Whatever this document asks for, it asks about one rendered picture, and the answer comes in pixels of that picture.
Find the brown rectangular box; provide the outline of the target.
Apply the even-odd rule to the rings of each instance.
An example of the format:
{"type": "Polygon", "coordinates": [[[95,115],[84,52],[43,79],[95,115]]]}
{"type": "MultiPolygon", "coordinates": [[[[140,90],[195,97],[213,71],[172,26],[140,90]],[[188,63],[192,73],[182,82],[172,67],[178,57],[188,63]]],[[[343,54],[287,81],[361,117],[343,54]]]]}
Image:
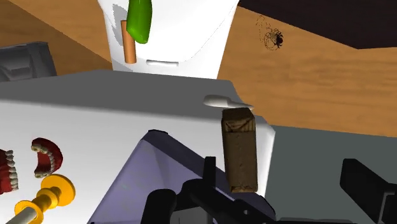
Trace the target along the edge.
{"type": "Polygon", "coordinates": [[[256,122],[249,108],[222,111],[225,174],[232,193],[258,190],[256,122]]]}

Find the red denture with white teeth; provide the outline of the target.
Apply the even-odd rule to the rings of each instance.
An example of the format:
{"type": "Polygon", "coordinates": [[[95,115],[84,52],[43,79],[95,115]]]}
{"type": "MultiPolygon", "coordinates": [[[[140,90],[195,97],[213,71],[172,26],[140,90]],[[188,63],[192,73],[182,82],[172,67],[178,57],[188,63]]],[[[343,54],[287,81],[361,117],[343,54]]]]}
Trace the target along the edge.
{"type": "Polygon", "coordinates": [[[38,156],[38,164],[34,170],[36,178],[44,178],[62,166],[63,155],[60,148],[52,141],[38,137],[32,140],[31,150],[38,156]]]}
{"type": "Polygon", "coordinates": [[[0,149],[0,195],[18,190],[13,150],[0,149]]]}

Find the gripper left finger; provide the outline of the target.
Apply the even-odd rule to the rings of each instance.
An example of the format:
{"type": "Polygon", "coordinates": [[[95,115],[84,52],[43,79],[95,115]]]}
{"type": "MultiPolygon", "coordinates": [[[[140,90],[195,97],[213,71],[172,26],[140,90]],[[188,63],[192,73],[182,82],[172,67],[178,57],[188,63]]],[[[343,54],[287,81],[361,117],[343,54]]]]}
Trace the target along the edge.
{"type": "Polygon", "coordinates": [[[152,191],[141,224],[171,224],[175,208],[200,207],[217,224],[276,224],[276,221],[242,199],[230,200],[215,188],[216,158],[205,157],[203,178],[185,181],[176,194],[170,189],[152,191]]]}

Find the yellow candlestick with grey rod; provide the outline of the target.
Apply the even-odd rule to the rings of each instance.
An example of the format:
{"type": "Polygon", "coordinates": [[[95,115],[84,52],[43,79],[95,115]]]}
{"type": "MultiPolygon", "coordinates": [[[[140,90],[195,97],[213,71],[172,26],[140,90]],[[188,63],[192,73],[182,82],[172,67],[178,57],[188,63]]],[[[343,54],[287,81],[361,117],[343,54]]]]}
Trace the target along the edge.
{"type": "Polygon", "coordinates": [[[65,176],[51,174],[41,181],[41,189],[32,200],[15,205],[15,215],[5,224],[42,224],[44,212],[70,204],[76,196],[73,183],[65,176]]]}

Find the small black tangled object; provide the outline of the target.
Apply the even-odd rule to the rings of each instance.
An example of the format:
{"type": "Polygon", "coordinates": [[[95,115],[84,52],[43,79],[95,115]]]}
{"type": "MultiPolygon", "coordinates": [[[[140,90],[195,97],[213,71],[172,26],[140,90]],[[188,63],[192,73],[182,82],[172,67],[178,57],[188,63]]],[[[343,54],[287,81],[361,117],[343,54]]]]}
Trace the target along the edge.
{"type": "Polygon", "coordinates": [[[280,49],[284,36],[279,29],[272,28],[263,15],[257,18],[256,26],[258,27],[260,42],[264,44],[267,50],[275,51],[280,49]]]}

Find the green bottle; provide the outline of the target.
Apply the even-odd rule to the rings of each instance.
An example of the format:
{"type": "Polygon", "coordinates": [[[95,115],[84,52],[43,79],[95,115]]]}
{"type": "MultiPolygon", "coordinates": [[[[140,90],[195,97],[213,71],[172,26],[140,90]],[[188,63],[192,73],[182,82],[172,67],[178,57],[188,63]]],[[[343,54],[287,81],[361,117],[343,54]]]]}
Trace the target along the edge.
{"type": "Polygon", "coordinates": [[[126,30],[139,44],[146,44],[152,19],[151,0],[129,0],[126,30]]]}

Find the dark grey bin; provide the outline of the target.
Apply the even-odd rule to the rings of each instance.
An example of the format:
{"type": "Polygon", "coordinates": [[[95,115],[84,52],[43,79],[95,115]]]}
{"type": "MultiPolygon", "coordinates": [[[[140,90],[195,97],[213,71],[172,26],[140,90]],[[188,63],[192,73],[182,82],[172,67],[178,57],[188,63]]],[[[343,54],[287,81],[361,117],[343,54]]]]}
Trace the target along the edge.
{"type": "Polygon", "coordinates": [[[35,41],[0,47],[0,82],[56,75],[47,42],[35,41]]]}

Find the orange cylinder stick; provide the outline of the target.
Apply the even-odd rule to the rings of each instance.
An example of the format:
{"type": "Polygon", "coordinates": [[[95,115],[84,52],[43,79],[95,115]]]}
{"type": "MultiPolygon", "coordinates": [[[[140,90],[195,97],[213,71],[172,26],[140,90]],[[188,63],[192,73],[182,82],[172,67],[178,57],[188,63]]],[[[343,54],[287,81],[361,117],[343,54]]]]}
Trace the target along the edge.
{"type": "Polygon", "coordinates": [[[127,32],[126,20],[121,21],[121,30],[125,63],[135,64],[137,62],[135,41],[132,36],[127,32]]]}

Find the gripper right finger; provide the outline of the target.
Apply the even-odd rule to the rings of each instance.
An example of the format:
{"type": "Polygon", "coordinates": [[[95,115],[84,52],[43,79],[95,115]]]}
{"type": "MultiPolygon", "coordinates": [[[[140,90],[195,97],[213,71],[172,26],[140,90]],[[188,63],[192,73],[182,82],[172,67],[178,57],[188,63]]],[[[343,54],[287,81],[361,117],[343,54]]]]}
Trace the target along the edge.
{"type": "Polygon", "coordinates": [[[355,158],[345,158],[340,187],[375,224],[397,224],[397,184],[382,179],[355,158]]]}

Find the pale purple flat box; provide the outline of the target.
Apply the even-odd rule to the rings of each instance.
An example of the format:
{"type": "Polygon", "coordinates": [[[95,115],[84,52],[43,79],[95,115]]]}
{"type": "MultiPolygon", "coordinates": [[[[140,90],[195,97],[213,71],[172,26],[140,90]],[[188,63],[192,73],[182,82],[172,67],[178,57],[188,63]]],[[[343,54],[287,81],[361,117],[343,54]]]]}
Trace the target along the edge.
{"type": "Polygon", "coordinates": [[[182,184],[201,178],[204,158],[216,157],[216,189],[230,199],[242,199],[275,218],[261,192],[231,193],[223,167],[220,140],[215,147],[185,146],[168,133],[150,130],[138,142],[87,224],[140,224],[147,196],[156,189],[179,193],[182,184]]]}

